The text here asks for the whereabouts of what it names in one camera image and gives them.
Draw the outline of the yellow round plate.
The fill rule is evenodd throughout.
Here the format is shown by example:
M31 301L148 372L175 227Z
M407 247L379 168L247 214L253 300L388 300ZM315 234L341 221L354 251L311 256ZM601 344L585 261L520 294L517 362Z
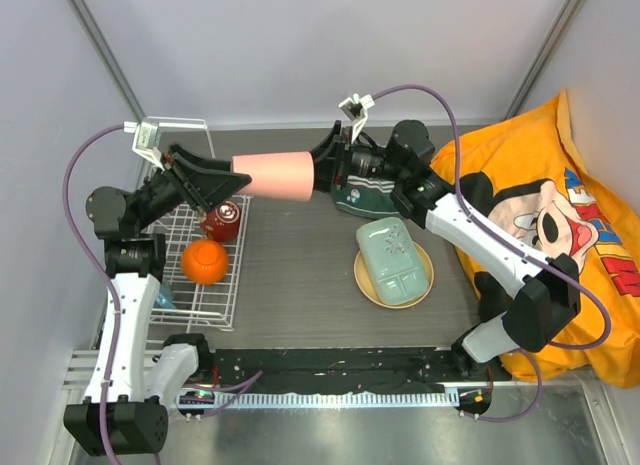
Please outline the yellow round plate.
M417 297L413 300L407 301L400 305L385 304L377 294L373 281L366 267L362 252L358 251L355 256L354 265L353 265L354 279L358 288L367 297L368 300L370 300L371 302L375 303L376 305L382 308L386 308L390 310L402 310L402 309L412 308L426 298L426 296L430 293L433 287L434 278L435 278L434 266L433 266L431 257L424 250L424 248L416 241L414 241L413 244L416 248L416 251L418 253L421 264L423 266L423 269L427 277L428 284L427 284L426 291L420 297Z

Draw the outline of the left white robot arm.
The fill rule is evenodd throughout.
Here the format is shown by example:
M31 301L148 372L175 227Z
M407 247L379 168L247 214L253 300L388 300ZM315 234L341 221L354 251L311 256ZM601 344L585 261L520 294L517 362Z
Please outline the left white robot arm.
M90 383L81 403L66 407L63 422L89 455L116 464L122 455L158 454L180 390L205 382L214 368L204 335L183 333L169 336L151 371L144 370L167 252L165 236L146 228L182 204L211 211L250 181L228 161L173 145L137 190L102 186L88 196L86 215L104 245L104 259L91 262L107 287L107 310Z

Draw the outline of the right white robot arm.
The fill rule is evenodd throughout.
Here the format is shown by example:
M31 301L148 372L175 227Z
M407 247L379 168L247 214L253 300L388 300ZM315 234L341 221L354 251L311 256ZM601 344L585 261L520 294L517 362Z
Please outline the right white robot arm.
M504 353L541 351L578 315L578 266L565 253L551 258L518 241L458 197L432 169L434 153L426 126L417 120L396 124L384 146L355 138L350 127L336 122L311 151L313 188L329 192L350 176L388 180L403 217L450 242L493 277L510 305L451 347L453 371L472 380Z

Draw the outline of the pink cup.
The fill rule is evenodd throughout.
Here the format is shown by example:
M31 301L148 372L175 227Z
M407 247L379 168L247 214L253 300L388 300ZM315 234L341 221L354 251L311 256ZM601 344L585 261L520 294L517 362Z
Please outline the pink cup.
M307 151L234 156L231 168L251 178L240 194L305 202L313 193L314 163Z

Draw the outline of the light green divided tray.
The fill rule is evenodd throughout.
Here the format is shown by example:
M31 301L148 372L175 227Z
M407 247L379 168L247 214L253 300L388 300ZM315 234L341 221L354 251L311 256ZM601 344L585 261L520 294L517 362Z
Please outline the light green divided tray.
M401 219L387 217L367 223L357 229L355 237L373 288L384 305L403 306L428 291L430 278Z

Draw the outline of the blue patterned bowl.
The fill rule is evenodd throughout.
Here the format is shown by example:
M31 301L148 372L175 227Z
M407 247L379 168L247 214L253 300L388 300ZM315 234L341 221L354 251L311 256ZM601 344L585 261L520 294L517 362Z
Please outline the blue patterned bowl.
M173 292L167 284L165 283L160 284L158 294L155 298L154 307L163 309L163 310L176 309L174 298L173 298Z

